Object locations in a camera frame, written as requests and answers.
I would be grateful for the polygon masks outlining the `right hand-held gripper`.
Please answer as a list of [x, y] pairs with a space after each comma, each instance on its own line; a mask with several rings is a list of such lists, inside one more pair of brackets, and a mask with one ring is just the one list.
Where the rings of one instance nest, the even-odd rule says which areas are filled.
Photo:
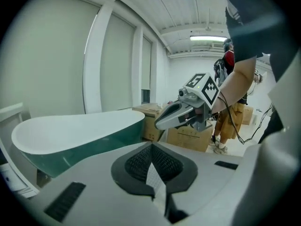
[[159, 130], [184, 125], [189, 113], [196, 108], [204, 109], [204, 121], [190, 124], [197, 131], [209, 128], [207, 120], [212, 116], [212, 107], [220, 93], [218, 85], [210, 73], [196, 73], [178, 92], [178, 99], [168, 104], [157, 117], [154, 126]]

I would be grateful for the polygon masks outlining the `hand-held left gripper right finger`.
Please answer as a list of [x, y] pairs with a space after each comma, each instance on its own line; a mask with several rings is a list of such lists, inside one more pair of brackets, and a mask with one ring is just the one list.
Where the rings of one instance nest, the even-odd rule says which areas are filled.
[[230, 198], [236, 156], [202, 153], [169, 144], [152, 144], [160, 164], [161, 188], [154, 203], [152, 226], [231, 226], [237, 199]]

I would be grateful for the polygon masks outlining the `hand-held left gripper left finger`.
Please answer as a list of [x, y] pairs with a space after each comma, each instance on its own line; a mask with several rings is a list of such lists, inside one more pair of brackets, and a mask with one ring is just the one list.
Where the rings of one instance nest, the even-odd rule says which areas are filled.
[[[88, 157], [48, 183], [30, 202], [30, 212], [46, 226], [169, 226], [148, 196], [131, 195], [111, 177], [111, 166], [120, 156], [142, 146], [125, 146]], [[63, 222], [44, 210], [70, 183], [86, 187]]]

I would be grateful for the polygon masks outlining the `person's right forearm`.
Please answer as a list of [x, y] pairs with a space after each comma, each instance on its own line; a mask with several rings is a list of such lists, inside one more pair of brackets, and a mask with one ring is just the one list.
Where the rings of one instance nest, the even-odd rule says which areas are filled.
[[227, 102], [228, 105], [233, 105], [247, 93], [253, 82], [256, 59], [257, 57], [254, 56], [235, 63], [233, 72], [220, 87], [219, 98], [212, 107], [212, 113], [220, 112], [226, 108], [223, 101]]

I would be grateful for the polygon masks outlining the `person's right hand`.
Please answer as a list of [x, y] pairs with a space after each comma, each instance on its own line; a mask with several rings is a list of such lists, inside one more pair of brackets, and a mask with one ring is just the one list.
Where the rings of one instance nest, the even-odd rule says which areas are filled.
[[187, 124], [193, 124], [195, 122], [202, 123], [204, 121], [204, 109], [196, 108], [193, 111], [190, 111], [184, 117]]

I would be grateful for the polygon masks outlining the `green and white bathtub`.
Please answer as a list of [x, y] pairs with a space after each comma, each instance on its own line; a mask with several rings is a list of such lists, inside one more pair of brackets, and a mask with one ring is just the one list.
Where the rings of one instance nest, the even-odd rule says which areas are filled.
[[85, 158], [141, 142], [144, 118], [135, 110], [36, 117], [11, 138], [33, 166], [56, 178]]

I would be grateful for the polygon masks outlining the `narrow grey roller blind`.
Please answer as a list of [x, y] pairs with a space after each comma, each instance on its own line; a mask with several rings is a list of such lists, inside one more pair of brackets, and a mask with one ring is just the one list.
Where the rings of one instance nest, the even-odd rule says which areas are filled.
[[142, 89], [150, 90], [151, 43], [143, 37], [142, 45]]

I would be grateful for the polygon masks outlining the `small cardboard box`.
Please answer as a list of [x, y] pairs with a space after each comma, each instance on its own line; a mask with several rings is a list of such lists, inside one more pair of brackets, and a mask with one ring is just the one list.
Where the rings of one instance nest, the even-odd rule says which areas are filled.
[[253, 116], [253, 107], [246, 105], [244, 107], [242, 124], [249, 125], [251, 123], [252, 116]]

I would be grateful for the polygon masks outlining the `fluorescent ceiling light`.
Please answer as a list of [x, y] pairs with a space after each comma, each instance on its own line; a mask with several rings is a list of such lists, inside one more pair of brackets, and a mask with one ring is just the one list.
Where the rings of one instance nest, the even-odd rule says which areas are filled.
[[224, 42], [225, 40], [227, 40], [227, 37], [210, 36], [210, 35], [190, 36], [190, 41], [218, 41], [218, 42]]

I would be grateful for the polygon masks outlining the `white vanity cabinet with sink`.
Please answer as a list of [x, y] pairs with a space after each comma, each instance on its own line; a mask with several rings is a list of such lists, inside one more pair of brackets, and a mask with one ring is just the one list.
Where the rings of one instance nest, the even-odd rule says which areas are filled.
[[12, 142], [12, 132], [22, 122], [23, 104], [0, 109], [0, 176], [12, 192], [31, 198], [40, 191], [37, 169]]

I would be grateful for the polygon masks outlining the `person's black clothes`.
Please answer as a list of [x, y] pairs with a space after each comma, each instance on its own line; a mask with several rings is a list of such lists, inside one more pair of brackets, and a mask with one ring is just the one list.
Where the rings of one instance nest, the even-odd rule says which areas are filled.
[[235, 63], [269, 54], [278, 81], [297, 52], [289, 19], [291, 0], [226, 0]]

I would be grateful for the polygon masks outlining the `wide grey roller blind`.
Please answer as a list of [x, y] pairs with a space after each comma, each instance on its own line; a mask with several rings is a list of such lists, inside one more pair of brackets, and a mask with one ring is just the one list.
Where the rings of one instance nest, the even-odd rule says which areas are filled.
[[83, 114], [84, 51], [99, 8], [81, 0], [30, 0], [0, 46], [0, 109], [23, 119]]

